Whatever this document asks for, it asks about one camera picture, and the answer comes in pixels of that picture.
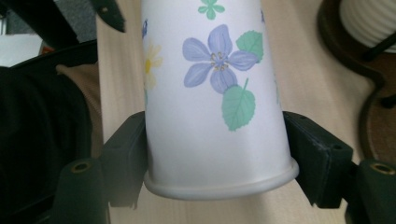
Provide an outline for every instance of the violet flower print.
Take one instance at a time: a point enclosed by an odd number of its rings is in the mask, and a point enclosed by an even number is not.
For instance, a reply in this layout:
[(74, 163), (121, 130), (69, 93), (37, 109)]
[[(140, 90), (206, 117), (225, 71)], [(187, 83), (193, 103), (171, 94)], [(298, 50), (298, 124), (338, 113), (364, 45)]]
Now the violet flower print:
[(247, 71), (259, 61), (254, 53), (244, 50), (233, 52), (228, 27), (224, 24), (210, 33), (207, 46), (196, 38), (186, 39), (183, 44), (183, 56), (186, 60), (195, 62), (184, 78), (184, 85), (188, 88), (199, 86), (212, 71), (210, 84), (220, 94), (238, 85), (232, 68)]

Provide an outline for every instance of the wooden table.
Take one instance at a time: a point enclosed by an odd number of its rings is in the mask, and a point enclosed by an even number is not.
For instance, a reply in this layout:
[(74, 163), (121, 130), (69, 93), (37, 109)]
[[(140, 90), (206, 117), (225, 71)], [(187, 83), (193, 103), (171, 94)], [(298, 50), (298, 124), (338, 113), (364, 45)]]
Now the wooden table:
[[(262, 0), (283, 110), (333, 133), (361, 159), (358, 118), (374, 84), (337, 62), (317, 28), (320, 0)], [(133, 113), (144, 110), (140, 0), (119, 0), (126, 34), (98, 20), (105, 141)], [(114, 224), (345, 223), (336, 210), (311, 207), (296, 181), (267, 193), (219, 202), (182, 202), (142, 189), (137, 209), (111, 208)]]

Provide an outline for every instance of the green leaf print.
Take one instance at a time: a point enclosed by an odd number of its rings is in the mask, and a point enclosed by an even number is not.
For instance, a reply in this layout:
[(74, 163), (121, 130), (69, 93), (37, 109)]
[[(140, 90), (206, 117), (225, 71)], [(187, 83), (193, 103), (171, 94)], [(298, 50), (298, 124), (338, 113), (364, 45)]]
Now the green leaf print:
[(245, 87), (233, 86), (224, 92), (222, 102), (222, 116), (230, 131), (234, 132), (250, 123), (256, 109), (255, 97), (247, 91), (248, 79)]
[(259, 58), (257, 63), (262, 61), (262, 56), (264, 55), (264, 49), (262, 48), (262, 33), (248, 31), (236, 40), (236, 45), (241, 50), (254, 53)]

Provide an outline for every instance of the paper cup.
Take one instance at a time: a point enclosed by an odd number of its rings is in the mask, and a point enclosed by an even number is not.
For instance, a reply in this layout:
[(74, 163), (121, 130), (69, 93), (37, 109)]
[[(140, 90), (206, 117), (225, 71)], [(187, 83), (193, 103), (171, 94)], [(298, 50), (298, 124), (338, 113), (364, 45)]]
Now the paper cup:
[[(352, 37), (372, 48), (396, 32), (396, 1), (343, 0), (340, 17)], [(385, 52), (396, 53), (396, 44)]]
[(216, 200), (297, 176), (260, 0), (143, 0), (142, 16), (148, 190)]

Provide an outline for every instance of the floral pattern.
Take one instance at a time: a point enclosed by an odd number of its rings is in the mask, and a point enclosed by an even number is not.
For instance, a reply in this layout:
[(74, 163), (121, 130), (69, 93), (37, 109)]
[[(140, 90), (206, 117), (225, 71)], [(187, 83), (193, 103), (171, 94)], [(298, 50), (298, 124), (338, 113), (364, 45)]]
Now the floral pattern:
[(216, 18), (216, 12), (220, 13), (225, 10), (223, 6), (216, 5), (218, 0), (201, 0), (201, 2), (206, 6), (199, 7), (198, 11), (203, 14), (206, 13), (207, 18), (212, 21)]
[(259, 60), (254, 53), (245, 50), (233, 52), (228, 27), (224, 24), (210, 33), (207, 45), (208, 48), (196, 38), (188, 38), (184, 41), (184, 58), (196, 63), (185, 76), (186, 87), (201, 85), (212, 71), (210, 84), (216, 92), (223, 94), (230, 87), (238, 84), (231, 67), (239, 71), (247, 71)]
[(145, 38), (145, 36), (148, 34), (148, 26), (149, 26), (148, 20), (145, 20), (142, 26), (142, 39)]
[(161, 46), (153, 46), (151, 43), (148, 46), (147, 56), (145, 60), (145, 89), (152, 90), (157, 84), (157, 79), (152, 73), (152, 68), (158, 68), (163, 64), (163, 58), (158, 54), (161, 51)]
[(262, 12), (262, 23), (265, 23), (264, 13)]

